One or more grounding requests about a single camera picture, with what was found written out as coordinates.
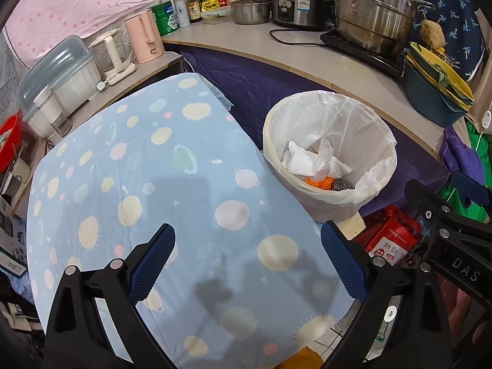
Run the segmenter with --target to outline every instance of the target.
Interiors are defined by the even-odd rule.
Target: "glass kettle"
[[[123,43],[119,29],[98,36],[89,48],[94,51],[96,65],[110,86],[136,70],[135,64],[130,62],[132,51]]]

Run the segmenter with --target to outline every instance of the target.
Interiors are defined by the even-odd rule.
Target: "saucepan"
[[[408,41],[417,10],[435,9],[424,0],[335,0],[338,34],[376,54],[394,57]]]
[[[230,3],[232,20],[239,25],[258,25],[270,18],[270,1],[238,0]]]

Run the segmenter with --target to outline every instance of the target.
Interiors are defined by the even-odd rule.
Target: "navy blue curtain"
[[[419,42],[418,31],[423,19],[438,22],[446,38],[446,50],[458,68],[456,72],[469,80],[483,58],[484,40],[478,26],[473,0],[426,0],[434,3],[435,10],[421,8],[413,24],[410,41]]]

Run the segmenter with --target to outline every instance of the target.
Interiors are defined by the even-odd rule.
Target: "red bag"
[[[369,256],[380,256],[391,265],[402,259],[421,238],[420,225],[396,205],[364,218],[366,230],[354,240],[364,246]]]

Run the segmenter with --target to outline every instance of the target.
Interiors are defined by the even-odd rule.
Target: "green can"
[[[179,24],[174,16],[173,4],[171,1],[158,4],[151,8],[156,17],[157,29],[161,36],[168,35],[178,29]]]

